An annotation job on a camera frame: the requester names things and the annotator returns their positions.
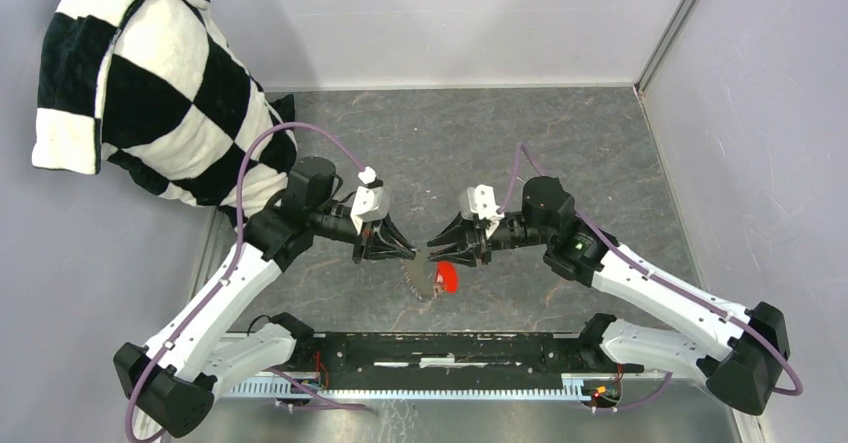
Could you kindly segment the metal key organizer red handle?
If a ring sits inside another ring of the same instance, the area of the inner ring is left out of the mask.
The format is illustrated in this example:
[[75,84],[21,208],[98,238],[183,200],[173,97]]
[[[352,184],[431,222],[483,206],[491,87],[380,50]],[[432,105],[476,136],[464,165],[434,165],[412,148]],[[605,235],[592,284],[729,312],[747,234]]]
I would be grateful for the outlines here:
[[436,273],[440,273],[445,279],[445,294],[454,294],[459,289],[459,276],[454,265],[447,262],[429,262],[428,255],[424,252],[417,252],[414,260],[403,260],[402,270],[411,293],[420,301],[430,301],[438,297],[433,296],[432,289]]

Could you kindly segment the key with red tag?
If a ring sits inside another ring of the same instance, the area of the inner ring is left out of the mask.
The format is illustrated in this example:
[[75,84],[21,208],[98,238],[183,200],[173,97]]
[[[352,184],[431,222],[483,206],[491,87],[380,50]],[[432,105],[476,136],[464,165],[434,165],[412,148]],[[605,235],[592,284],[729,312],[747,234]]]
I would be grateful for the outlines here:
[[439,296],[446,291],[445,279],[440,273],[436,273],[433,279],[433,296]]

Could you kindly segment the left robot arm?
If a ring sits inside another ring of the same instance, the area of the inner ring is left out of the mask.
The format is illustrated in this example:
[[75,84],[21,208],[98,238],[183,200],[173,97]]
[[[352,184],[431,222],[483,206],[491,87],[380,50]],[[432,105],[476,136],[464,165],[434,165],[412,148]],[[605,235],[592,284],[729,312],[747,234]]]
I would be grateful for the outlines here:
[[365,171],[351,201],[335,200],[338,178],[327,159],[299,160],[286,188],[248,219],[225,262],[187,306],[145,344],[117,350],[113,364],[130,401],[128,424],[140,410],[162,432],[184,437],[241,382],[281,364],[306,368],[313,342],[276,321],[224,348],[217,345],[315,238],[349,244],[356,263],[414,259],[417,251],[391,221],[389,196],[373,170]]

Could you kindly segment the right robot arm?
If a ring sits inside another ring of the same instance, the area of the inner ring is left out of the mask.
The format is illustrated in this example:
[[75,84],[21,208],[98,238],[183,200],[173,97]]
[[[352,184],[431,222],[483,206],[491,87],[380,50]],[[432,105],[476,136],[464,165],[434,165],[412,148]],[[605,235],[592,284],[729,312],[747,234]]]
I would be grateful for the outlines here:
[[789,371],[784,313],[761,301],[753,307],[714,296],[651,264],[601,230],[575,207],[559,179],[537,176],[522,188],[521,208],[500,213],[494,190],[468,188],[460,211],[428,241],[433,262],[488,264],[496,251],[542,246],[557,276],[624,300],[666,324],[665,329],[597,316],[596,333],[577,345],[591,371],[639,365],[699,382],[729,407],[759,416]]

